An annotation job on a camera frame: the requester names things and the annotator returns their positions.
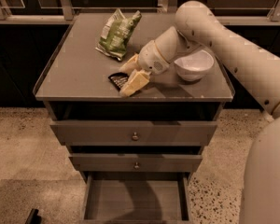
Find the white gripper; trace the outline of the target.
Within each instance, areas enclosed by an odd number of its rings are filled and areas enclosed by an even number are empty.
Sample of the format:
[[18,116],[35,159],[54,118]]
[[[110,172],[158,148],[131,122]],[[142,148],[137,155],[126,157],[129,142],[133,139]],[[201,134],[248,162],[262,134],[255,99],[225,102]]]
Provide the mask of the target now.
[[120,89],[119,94],[122,97],[133,95],[148,84],[150,73],[159,75],[167,71],[168,68],[169,64],[160,55],[155,41],[149,41],[142,47],[139,54],[135,53],[134,56],[120,67],[120,72],[130,76]]

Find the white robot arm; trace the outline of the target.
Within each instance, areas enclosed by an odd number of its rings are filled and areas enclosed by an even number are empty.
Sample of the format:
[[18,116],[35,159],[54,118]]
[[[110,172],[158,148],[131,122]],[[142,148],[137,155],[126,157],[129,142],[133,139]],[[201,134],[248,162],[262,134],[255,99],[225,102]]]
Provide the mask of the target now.
[[244,176],[241,224],[280,224],[280,58],[223,26],[204,4],[188,1],[178,8],[175,25],[126,62],[129,75],[120,89],[128,97],[170,62],[196,51],[212,50],[273,121],[254,140]]

